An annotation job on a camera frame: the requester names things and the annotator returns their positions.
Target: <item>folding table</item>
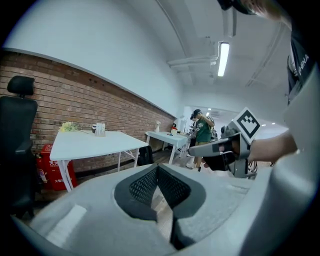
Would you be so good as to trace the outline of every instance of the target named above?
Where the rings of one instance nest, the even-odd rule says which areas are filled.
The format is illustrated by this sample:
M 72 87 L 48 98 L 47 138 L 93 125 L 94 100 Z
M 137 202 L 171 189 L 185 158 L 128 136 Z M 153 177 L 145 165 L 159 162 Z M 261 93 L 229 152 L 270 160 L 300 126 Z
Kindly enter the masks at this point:
M 170 134 L 170 132 L 167 132 L 167 131 L 159 131 L 159 132 L 147 131 L 145 134 L 147 135 L 146 143 L 148 143 L 148 144 L 150 141 L 150 137 L 155 138 L 160 141 L 163 141 L 162 150 L 165 149 L 165 143 L 173 145 L 170 160 L 169 160 L 170 165 L 172 164 L 172 161 L 174 159 L 176 149 L 181 149 L 181 151 L 180 151 L 180 157 L 181 157 L 182 153 L 183 153 L 183 147 L 188 142 L 188 137 L 182 136 L 179 134 L 170 136 L 170 135 L 168 135 L 168 134 Z
M 106 131 L 105 137 L 96 137 L 88 130 L 59 131 L 53 143 L 50 159 L 57 161 L 65 187 L 70 192 L 73 185 L 67 168 L 69 161 L 118 153 L 119 172 L 121 152 L 133 158 L 134 167 L 137 167 L 139 148 L 145 146 L 148 144 L 120 131 Z

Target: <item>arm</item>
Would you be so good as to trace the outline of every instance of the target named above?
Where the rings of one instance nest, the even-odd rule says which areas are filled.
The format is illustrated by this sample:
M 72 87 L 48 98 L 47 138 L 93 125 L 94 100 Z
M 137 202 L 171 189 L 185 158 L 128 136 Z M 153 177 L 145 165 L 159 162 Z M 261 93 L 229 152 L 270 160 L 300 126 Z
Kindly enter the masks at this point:
M 273 138 L 254 140 L 248 161 L 276 162 L 282 156 L 296 150 L 294 138 L 289 131 L 286 131 Z
M 202 115 L 203 120 L 210 126 L 214 127 L 215 123 L 213 122 L 212 118 L 207 118 L 206 116 Z

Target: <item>black office chair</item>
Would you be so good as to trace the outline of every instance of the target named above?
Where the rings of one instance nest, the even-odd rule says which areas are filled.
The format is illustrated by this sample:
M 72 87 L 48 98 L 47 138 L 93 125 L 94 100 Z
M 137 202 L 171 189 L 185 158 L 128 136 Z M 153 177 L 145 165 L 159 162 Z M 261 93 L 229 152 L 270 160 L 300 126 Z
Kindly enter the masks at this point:
M 30 140 L 38 104 L 25 95 L 34 94 L 35 79 L 13 77 L 7 86 L 19 97 L 0 98 L 0 168 L 6 188 L 10 214 L 21 218 L 25 212 L 33 217 L 33 203 L 37 189 L 37 169 Z

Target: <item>fingers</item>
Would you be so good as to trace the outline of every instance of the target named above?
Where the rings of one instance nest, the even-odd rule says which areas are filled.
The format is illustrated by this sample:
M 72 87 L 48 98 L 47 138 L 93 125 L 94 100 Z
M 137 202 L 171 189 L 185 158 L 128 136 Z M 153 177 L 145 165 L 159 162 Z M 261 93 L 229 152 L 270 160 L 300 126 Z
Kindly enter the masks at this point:
M 206 161 L 205 161 L 203 158 L 201 159 L 201 162 L 204 163 L 203 166 L 204 166 L 205 168 L 208 168 L 208 167 L 209 167 L 209 165 L 206 163 Z

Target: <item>black bag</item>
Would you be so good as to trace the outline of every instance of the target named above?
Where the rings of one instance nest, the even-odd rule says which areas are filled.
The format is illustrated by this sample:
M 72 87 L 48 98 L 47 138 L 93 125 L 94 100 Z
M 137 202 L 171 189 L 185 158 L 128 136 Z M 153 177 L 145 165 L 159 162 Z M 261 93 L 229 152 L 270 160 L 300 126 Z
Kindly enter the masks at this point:
M 154 157 L 150 146 L 144 146 L 139 148 L 139 156 L 137 164 L 139 166 L 150 165 L 154 163 Z

